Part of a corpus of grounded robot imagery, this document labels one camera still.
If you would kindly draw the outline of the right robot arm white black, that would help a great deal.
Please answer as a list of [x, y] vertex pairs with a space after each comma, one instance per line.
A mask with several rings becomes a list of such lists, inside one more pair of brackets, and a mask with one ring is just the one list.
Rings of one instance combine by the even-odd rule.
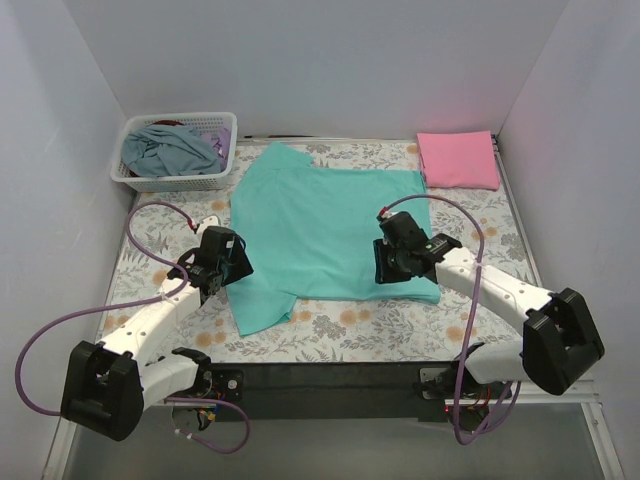
[[518, 331], [518, 341], [474, 344], [452, 362], [454, 389], [475, 397], [494, 382], [530, 381], [559, 396], [605, 354], [584, 297], [566, 288], [554, 293], [479, 264], [471, 251], [446, 235], [428, 237], [406, 211], [378, 217], [374, 242], [379, 284], [425, 278], [477, 301]]

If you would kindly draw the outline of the teal t-shirt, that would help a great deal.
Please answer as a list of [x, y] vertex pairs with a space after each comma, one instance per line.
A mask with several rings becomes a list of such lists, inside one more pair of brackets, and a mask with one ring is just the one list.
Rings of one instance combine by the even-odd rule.
[[227, 288], [239, 333], [287, 321], [298, 299], [438, 303], [431, 281], [375, 281], [379, 210], [425, 191], [417, 171], [321, 168], [306, 153], [268, 146], [231, 195], [231, 228], [254, 269]]

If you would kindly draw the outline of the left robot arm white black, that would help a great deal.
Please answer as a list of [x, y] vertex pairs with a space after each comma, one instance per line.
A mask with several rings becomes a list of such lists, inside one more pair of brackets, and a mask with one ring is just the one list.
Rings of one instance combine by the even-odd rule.
[[243, 240], [221, 226], [217, 216], [205, 218], [196, 234], [199, 246], [179, 257], [160, 287], [159, 302], [142, 307], [99, 342], [82, 341], [72, 350], [60, 407], [63, 418], [121, 441], [146, 409], [169, 396], [239, 399], [241, 374], [222, 373], [198, 350], [178, 347], [152, 358], [183, 320], [253, 272]]

